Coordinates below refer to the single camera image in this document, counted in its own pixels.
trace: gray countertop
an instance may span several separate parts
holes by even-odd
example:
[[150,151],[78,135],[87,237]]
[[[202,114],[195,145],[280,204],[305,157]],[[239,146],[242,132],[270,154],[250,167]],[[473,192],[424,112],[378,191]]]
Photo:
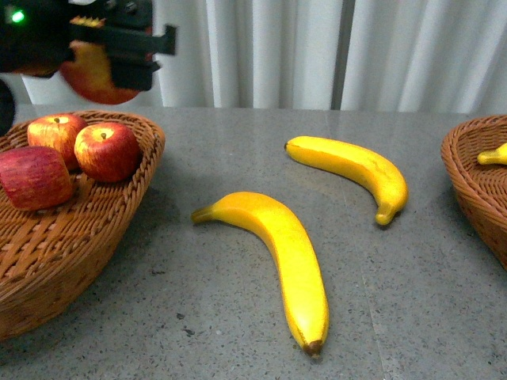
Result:
[[[0,343],[0,378],[505,379],[507,273],[458,208],[440,142],[467,115],[110,107],[166,133],[113,258],[69,309]],[[21,106],[17,121],[74,108]],[[392,224],[372,196],[284,152],[296,135],[376,150],[410,186]],[[260,239],[190,213],[230,192],[289,206],[330,304],[322,358],[295,345]]]

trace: banana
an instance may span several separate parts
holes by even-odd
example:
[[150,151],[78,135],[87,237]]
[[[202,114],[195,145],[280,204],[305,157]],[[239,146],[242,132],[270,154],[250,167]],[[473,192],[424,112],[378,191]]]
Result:
[[281,202],[256,192],[233,192],[195,210],[194,223],[218,220],[256,234],[278,270],[288,327],[312,358],[320,356],[329,327],[329,309],[320,267],[310,238]]
[[507,165],[507,142],[501,144],[497,149],[484,150],[477,156],[477,161],[481,165],[503,164]]
[[362,146],[313,136],[298,136],[285,144],[289,157],[360,184],[378,205],[375,220],[391,222],[409,198],[409,189],[398,168],[385,157]]

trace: robotic arm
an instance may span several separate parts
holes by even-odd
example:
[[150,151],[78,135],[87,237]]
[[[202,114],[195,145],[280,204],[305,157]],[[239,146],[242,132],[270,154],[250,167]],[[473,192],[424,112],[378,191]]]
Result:
[[[50,78],[74,60],[73,40],[105,47],[115,87],[148,91],[160,68],[154,53],[175,55],[177,29],[153,36],[151,0],[1,0],[0,72]],[[0,83],[0,135],[12,126],[12,94]]]

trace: toy apple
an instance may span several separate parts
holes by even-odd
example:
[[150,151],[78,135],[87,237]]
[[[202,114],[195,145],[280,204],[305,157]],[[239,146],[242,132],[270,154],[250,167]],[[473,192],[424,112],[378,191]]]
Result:
[[62,63],[59,72],[78,95],[103,105],[118,105],[137,96],[137,90],[115,87],[104,46],[74,40],[70,47],[75,60]]
[[68,201],[74,185],[62,155],[48,146],[0,153],[0,183],[18,210],[34,211]]
[[81,170],[100,182],[127,179],[139,167],[141,149],[134,132],[122,123],[102,122],[83,128],[74,153]]
[[76,136],[87,125],[81,116],[71,113],[43,116],[29,124],[28,142],[30,146],[55,148],[61,153],[67,169],[78,169],[74,145]]

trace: green light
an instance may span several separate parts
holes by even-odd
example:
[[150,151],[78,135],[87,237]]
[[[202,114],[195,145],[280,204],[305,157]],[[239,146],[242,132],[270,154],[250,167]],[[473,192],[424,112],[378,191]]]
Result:
[[11,18],[12,21],[17,24],[18,22],[22,22],[25,19],[25,15],[23,14],[22,10],[17,10],[13,13]]

